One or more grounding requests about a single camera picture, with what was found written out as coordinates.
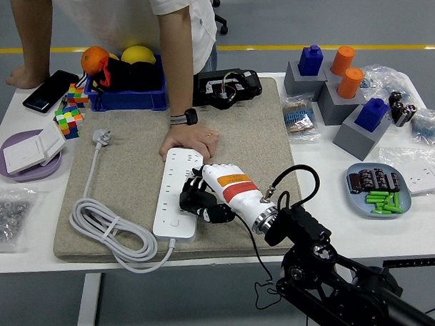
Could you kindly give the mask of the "person's left hand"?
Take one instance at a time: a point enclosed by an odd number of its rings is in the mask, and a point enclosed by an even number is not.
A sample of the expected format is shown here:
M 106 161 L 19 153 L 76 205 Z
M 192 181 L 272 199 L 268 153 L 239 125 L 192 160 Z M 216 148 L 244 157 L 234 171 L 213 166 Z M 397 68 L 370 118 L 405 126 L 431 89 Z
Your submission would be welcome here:
M 166 161 L 168 151 L 174 147 L 193 149 L 200 153 L 204 162 L 208 162 L 216 154 L 219 133 L 203 124 L 178 124 L 172 126 L 166 133 L 159 154 Z

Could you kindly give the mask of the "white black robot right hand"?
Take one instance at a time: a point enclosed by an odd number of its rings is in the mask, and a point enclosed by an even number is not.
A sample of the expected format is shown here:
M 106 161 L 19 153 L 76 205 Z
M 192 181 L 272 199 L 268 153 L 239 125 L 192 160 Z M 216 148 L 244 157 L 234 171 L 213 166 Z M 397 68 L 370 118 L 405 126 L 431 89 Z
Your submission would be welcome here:
M 182 188 L 179 206 L 210 224 L 233 221 L 239 214 L 258 234 L 267 233 L 277 216 L 276 205 L 233 164 L 193 168 Z

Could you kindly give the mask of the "person's right hand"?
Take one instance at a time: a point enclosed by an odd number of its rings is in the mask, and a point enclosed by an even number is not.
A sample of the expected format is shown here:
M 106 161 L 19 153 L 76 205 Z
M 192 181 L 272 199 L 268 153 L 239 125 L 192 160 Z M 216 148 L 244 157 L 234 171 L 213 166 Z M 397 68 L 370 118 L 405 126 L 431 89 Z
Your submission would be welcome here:
M 18 66 L 11 71 L 5 80 L 6 85 L 20 89 L 33 89 L 43 84 L 50 76 L 49 72 L 32 72 L 24 65 Z

